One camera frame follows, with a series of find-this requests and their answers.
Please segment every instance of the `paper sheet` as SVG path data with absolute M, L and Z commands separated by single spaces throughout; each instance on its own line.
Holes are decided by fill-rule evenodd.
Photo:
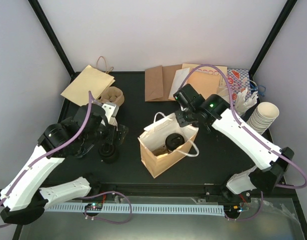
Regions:
M 169 93 L 169 98 L 168 98 L 169 100 L 175 100 L 174 94 L 178 91 L 180 85 L 185 80 L 185 78 L 187 77 L 189 72 L 190 72 L 189 67 L 179 69 L 175 72 L 173 82 L 172 82 L 172 85 L 171 85 L 171 90 L 170 90 L 170 93 Z

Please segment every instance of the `white robotic arm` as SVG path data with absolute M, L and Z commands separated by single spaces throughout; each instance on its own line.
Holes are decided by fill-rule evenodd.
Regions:
M 42 158 L 32 167 L 28 167 L 37 158 L 62 145 L 78 131 L 86 116 L 87 106 L 80 107 L 74 117 L 50 125 L 39 138 L 38 145 L 18 175 L 7 187 L 0 190 L 0 200 L 6 198 L 3 203 L 5 208 L 0 214 L 3 221 L 10 224 L 26 225 L 39 218 L 45 209 L 74 198 L 85 197 L 92 188 L 97 192 L 100 189 L 100 183 L 94 180 L 90 174 L 57 186 L 47 188 L 40 188 L 40 186 L 48 175 L 64 161 L 65 157 L 81 158 L 99 141 L 103 145 L 109 145 L 113 148 L 115 145 L 121 144 L 128 129 L 117 124 L 115 116 L 118 109 L 119 107 L 113 103 L 106 103 L 102 106 L 92 104 L 88 122 L 75 141 L 51 156 Z M 108 155 L 106 152 L 103 154 L 109 161 L 113 160 L 114 156 Z M 7 196 L 13 183 L 24 171 L 26 171 L 25 174 Z
M 235 119 L 229 104 L 216 94 L 205 100 L 190 84 L 186 84 L 174 94 L 174 98 L 181 105 L 181 109 L 175 112 L 180 127 L 198 124 L 199 128 L 209 131 L 209 127 L 213 127 L 231 139 L 255 163 L 251 169 L 234 174 L 226 182 L 225 187 L 232 194 L 253 189 L 267 193 L 272 191 L 288 166 L 273 152 L 291 160 L 294 152 L 290 148 L 281 149 L 259 135 L 240 117 Z

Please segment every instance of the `brown paper bag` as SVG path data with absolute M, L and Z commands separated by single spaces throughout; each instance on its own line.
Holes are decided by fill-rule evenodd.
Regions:
M 194 144 L 197 132 L 198 128 L 191 125 L 180 127 L 174 113 L 159 121 L 154 121 L 153 124 L 144 128 L 144 132 L 138 138 L 142 163 L 156 178 L 185 156 L 198 156 L 199 150 Z M 153 152 L 162 148 L 165 145 L 166 138 L 173 133 L 181 134 L 185 143 L 171 153 L 154 155 Z M 188 154 L 192 146 L 195 148 L 196 154 Z

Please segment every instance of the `stack of paper cups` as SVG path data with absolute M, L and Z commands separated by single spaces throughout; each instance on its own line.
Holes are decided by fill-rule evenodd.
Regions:
M 262 102 L 253 111 L 247 124 L 262 135 L 279 116 L 279 109 L 270 102 Z

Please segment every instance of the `white rope handle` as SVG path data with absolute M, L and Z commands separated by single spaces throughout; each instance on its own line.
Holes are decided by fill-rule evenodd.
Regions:
M 165 115 L 163 112 L 159 111 L 159 112 L 157 112 L 157 113 L 154 115 L 153 123 L 156 122 L 156 118 L 157 118 L 158 115 L 161 115 L 161 116 L 163 116 L 164 118 L 166 118 L 166 115 Z
M 153 123 L 156 122 L 156 118 L 157 118 L 158 115 L 161 115 L 161 116 L 163 116 L 164 118 L 166 118 L 166 115 L 165 115 L 163 112 L 159 111 L 159 112 L 157 112 L 157 113 L 154 115 Z M 183 155 L 185 155 L 185 156 L 187 156 L 187 157 L 191 157 L 191 158 L 197 157 L 197 156 L 199 155 L 199 149 L 198 149 L 197 145 L 196 145 L 193 141 L 191 141 L 190 139 L 188 139 L 188 142 L 190 142 L 190 143 L 192 144 L 193 148 L 194 148 L 195 151 L 196 151 L 196 154 L 186 153 L 186 152 L 180 151 L 180 150 L 178 150 L 178 149 L 176 149 L 176 150 L 174 150 L 174 151 L 179 152 L 179 153 L 181 153 L 181 154 L 183 154 Z
M 174 151 L 177 151 L 177 152 L 179 152 L 179 153 L 181 153 L 181 154 L 183 154 L 183 155 L 185 155 L 185 156 L 187 156 L 187 157 L 191 157 L 191 158 L 197 157 L 197 156 L 199 155 L 199 149 L 198 149 L 197 145 L 196 145 L 193 141 L 191 141 L 190 139 L 188 139 L 188 142 L 190 142 L 190 143 L 192 144 L 193 148 L 194 148 L 195 151 L 196 151 L 196 154 L 186 153 L 186 152 L 180 151 L 180 150 L 178 150 L 178 149 L 176 149 L 176 150 L 174 150 Z

